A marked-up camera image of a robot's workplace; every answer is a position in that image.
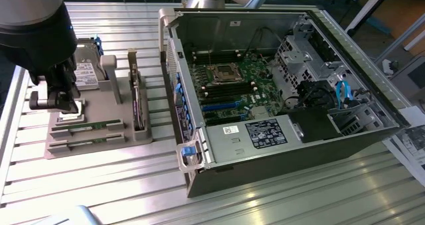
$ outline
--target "motherboard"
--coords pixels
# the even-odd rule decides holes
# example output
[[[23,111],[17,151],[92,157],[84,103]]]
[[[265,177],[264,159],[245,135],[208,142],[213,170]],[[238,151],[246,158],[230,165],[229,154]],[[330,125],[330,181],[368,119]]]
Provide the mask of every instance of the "motherboard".
[[[270,117],[281,109],[281,92],[265,60],[248,53],[238,62],[190,66],[206,125]]]

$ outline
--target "slotted metal table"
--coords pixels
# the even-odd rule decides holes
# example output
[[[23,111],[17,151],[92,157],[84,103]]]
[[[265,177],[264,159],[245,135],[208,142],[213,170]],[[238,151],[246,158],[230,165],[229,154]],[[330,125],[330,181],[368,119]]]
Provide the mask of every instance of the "slotted metal table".
[[[47,160],[48,113],[31,111],[16,67],[0,121],[0,224],[32,224],[85,205],[103,224],[424,224],[425,188],[377,143],[350,158],[186,198],[159,58],[159,9],[172,3],[68,3],[79,37],[99,34],[128,73],[136,48],[155,142]]]

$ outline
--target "floor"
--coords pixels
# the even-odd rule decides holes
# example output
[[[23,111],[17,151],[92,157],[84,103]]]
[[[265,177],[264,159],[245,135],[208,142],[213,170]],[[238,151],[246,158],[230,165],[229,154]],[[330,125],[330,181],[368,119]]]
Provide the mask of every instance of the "floor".
[[[65,1],[91,1],[91,2],[123,2],[123,0],[65,0]],[[125,0],[127,2],[143,2],[143,0]],[[147,2],[180,2],[181,0],[147,0]],[[321,5],[334,19],[345,27],[352,19],[354,18],[361,7],[352,0],[266,0],[266,4],[308,4],[308,5]],[[354,35],[354,41],[358,43],[368,55],[374,58],[385,50],[385,48],[394,41],[393,37],[380,30],[377,30],[369,24],[365,24],[357,34]],[[406,52],[402,47],[398,47],[390,56],[389,60],[397,60],[400,66],[406,64],[412,59],[412,54]],[[7,60],[0,56],[0,64],[7,65],[7,72],[0,75],[0,105],[4,104],[11,76],[13,72],[13,66],[7,63]]]

